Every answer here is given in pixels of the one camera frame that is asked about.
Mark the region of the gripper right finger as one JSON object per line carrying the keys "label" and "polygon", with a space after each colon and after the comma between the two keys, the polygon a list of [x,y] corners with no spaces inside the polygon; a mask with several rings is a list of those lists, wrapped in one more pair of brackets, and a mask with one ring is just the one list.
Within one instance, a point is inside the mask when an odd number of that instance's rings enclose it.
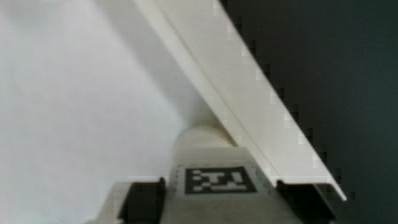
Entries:
{"label": "gripper right finger", "polygon": [[326,184],[276,181],[276,192],[303,224],[331,224],[335,212],[323,192]]}

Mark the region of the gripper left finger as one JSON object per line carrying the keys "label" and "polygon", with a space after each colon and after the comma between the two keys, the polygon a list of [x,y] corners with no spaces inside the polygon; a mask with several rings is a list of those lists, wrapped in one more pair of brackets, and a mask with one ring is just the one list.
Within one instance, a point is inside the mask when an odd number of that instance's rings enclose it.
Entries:
{"label": "gripper left finger", "polygon": [[118,182],[109,189],[95,224],[159,224],[164,194],[163,178]]}

